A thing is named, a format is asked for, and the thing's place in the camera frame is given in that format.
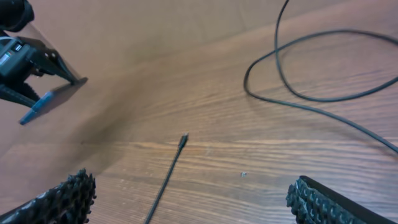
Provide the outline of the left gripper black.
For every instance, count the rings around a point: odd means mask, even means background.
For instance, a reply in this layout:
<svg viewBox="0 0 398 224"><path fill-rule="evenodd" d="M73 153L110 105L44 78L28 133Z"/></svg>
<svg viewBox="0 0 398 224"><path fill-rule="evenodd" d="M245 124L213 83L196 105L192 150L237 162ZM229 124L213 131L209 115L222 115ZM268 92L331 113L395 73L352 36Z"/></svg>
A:
<svg viewBox="0 0 398 224"><path fill-rule="evenodd" d="M58 75L71 85L80 79L68 69L60 54L41 40L1 36L1 99L33 107L40 100L34 89L24 82L30 75Z"/></svg>

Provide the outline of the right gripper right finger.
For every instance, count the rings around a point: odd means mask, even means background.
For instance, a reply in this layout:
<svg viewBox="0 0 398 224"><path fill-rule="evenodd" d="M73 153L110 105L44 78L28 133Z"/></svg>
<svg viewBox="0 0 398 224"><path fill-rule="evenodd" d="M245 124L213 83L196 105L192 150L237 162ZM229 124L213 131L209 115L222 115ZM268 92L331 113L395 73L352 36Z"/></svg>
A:
<svg viewBox="0 0 398 224"><path fill-rule="evenodd" d="M297 224L397 224L305 175L285 199Z"/></svg>

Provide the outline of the Samsung Galaxy smartphone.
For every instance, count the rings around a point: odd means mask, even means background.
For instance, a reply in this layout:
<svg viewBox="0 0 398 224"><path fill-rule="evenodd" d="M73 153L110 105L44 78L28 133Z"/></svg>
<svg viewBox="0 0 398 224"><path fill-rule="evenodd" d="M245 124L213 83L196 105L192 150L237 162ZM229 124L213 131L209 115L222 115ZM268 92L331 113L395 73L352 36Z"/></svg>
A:
<svg viewBox="0 0 398 224"><path fill-rule="evenodd" d="M76 84L65 84L46 92L33 107L19 120L19 124L27 123L49 113L51 110L68 101L86 82L88 78L81 78Z"/></svg>

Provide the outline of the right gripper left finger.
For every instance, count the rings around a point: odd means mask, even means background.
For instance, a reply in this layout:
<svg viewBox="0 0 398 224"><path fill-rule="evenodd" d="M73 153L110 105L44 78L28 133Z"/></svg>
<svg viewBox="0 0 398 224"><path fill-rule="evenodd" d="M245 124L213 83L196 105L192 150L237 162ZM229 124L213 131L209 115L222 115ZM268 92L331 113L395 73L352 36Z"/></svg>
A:
<svg viewBox="0 0 398 224"><path fill-rule="evenodd" d="M96 180L85 169L1 215L1 224L85 224L96 199Z"/></svg>

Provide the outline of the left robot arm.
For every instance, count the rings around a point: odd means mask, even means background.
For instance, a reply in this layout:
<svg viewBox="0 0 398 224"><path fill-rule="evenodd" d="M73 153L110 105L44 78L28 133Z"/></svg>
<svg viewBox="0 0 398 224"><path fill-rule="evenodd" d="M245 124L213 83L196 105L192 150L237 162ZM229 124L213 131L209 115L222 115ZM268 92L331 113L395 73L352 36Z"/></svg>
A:
<svg viewBox="0 0 398 224"><path fill-rule="evenodd" d="M29 108L40 100L25 82L29 76L56 75L71 85L78 83L55 49L38 39L6 34L21 31L34 18L34 10L27 0L1 0L1 99Z"/></svg>

